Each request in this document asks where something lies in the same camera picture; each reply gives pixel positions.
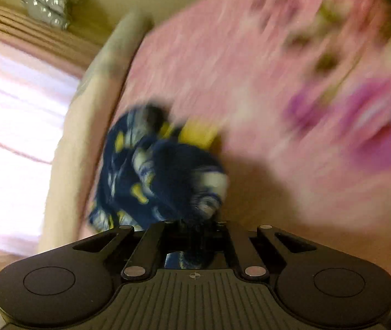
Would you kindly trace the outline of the navy patterned fleece pajama pants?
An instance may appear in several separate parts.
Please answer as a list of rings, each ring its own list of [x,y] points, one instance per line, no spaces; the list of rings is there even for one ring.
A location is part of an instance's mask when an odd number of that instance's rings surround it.
[[[182,132],[157,105],[135,106],[123,114],[107,134],[88,222],[104,232],[174,221],[184,240],[167,255],[166,265],[201,269],[215,258],[216,213],[229,180],[209,151],[179,139]]]

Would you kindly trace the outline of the pink floral bed blanket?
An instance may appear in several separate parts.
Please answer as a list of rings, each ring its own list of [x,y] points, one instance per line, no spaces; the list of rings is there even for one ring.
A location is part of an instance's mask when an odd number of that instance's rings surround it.
[[[156,27],[117,108],[222,132],[222,217],[284,229],[391,274],[391,5],[200,0]]]

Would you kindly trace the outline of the pink sheer window curtain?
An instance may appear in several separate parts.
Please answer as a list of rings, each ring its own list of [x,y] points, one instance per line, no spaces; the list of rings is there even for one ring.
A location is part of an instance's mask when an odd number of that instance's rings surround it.
[[[0,270],[36,249],[65,115],[99,49],[0,5]]]

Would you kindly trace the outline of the folded beige grey quilt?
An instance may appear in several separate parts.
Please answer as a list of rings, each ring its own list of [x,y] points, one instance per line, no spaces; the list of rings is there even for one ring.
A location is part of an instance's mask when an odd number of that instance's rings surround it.
[[[52,162],[39,252],[78,240],[106,132],[130,64],[152,26],[150,17],[129,12],[80,81]]]

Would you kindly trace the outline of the silver foil wrapped object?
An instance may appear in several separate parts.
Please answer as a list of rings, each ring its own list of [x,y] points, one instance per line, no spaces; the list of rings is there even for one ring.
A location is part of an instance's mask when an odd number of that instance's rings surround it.
[[[21,0],[28,15],[59,30],[67,30],[72,23],[72,8],[82,0]]]

